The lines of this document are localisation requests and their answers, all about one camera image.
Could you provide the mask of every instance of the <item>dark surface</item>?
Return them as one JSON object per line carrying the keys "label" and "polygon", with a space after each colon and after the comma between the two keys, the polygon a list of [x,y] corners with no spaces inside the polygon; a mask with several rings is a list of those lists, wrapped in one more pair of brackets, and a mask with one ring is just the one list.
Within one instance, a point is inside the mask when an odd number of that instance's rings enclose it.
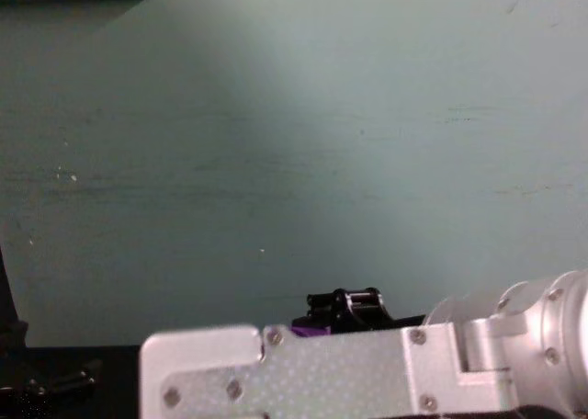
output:
{"label": "dark surface", "polygon": [[51,413],[46,416],[48,419],[139,417],[138,346],[30,348],[15,357],[47,377],[75,371],[93,359],[102,361],[100,381],[93,396],[80,405]]}

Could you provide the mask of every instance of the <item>robotic arm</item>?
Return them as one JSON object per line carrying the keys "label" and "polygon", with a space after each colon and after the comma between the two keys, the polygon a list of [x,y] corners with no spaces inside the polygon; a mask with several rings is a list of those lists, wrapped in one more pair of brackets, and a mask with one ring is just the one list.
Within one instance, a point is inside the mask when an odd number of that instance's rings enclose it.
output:
{"label": "robotic arm", "polygon": [[573,271],[449,298],[389,330],[155,334],[141,349],[141,417],[586,419],[587,294],[588,271]]}

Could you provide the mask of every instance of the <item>green wall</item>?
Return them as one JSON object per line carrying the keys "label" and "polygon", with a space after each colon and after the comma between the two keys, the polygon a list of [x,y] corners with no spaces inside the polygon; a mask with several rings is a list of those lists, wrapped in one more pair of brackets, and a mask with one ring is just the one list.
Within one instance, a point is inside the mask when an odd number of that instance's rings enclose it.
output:
{"label": "green wall", "polygon": [[31,345],[399,316],[584,267],[588,0],[0,6],[0,219]]}

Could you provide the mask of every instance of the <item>purple component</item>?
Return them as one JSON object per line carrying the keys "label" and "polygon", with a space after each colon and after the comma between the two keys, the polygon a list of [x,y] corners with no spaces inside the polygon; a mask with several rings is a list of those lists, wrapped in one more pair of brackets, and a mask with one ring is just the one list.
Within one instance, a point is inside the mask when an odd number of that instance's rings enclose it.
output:
{"label": "purple component", "polygon": [[326,334],[331,334],[331,329],[313,329],[311,327],[290,327],[290,330],[296,336],[302,336],[304,338],[310,338],[311,336],[324,336]]}

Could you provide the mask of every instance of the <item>screw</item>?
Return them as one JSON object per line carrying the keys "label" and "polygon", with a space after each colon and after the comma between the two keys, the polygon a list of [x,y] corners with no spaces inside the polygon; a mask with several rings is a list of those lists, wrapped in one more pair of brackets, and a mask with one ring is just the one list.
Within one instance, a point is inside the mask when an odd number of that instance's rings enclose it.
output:
{"label": "screw", "polygon": [[421,329],[412,329],[409,333],[411,341],[417,345],[423,345],[426,343],[426,333]]}
{"label": "screw", "polygon": [[550,301],[558,300],[561,295],[563,295],[563,289],[553,289],[548,294],[548,300],[550,300]]}
{"label": "screw", "polygon": [[545,359],[549,362],[549,364],[555,366],[560,362],[560,354],[555,348],[550,347],[545,351]]}
{"label": "screw", "polygon": [[280,345],[284,341],[284,336],[278,329],[272,329],[267,333],[267,342],[271,345]]}
{"label": "screw", "polygon": [[510,298],[504,298],[503,300],[498,301],[498,310],[501,311],[506,307],[506,304],[510,302]]}
{"label": "screw", "polygon": [[423,410],[427,412],[436,412],[437,410],[437,399],[429,394],[424,394],[419,399],[419,403]]}
{"label": "screw", "polygon": [[236,401],[243,396],[243,388],[237,379],[229,382],[229,385],[227,385],[227,394],[232,401]]}
{"label": "screw", "polygon": [[170,387],[164,394],[164,402],[169,408],[174,408],[180,403],[182,397],[176,387]]}

